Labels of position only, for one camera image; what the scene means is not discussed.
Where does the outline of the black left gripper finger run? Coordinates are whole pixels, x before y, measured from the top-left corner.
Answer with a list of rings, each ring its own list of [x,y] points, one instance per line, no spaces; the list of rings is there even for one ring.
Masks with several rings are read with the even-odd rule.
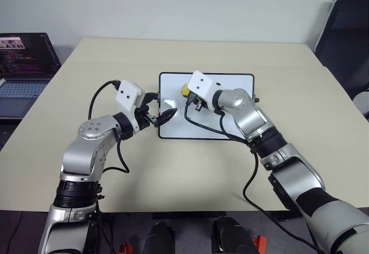
[[[158,93],[153,93],[153,92],[149,92],[149,93],[145,93],[144,99],[142,101],[142,106],[143,105],[147,105],[149,103],[151,103],[154,100],[158,100]]]
[[[164,111],[160,116],[156,118],[155,127],[160,127],[164,125],[166,122],[170,121],[177,112],[177,108],[171,108]]]

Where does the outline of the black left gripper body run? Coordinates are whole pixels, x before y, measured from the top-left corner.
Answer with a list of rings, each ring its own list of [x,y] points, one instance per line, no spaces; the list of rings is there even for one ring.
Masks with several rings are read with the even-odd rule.
[[[136,108],[134,115],[140,130],[149,127],[151,124],[157,127],[157,118],[149,112],[148,104],[142,104],[139,108]]]

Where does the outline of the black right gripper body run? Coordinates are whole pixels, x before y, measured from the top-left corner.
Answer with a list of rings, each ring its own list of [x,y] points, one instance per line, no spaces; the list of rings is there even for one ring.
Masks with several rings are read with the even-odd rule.
[[[202,108],[206,107],[206,102],[194,93],[190,93],[187,96],[186,105],[191,105],[191,104],[194,105],[195,110],[198,112],[200,112]]]

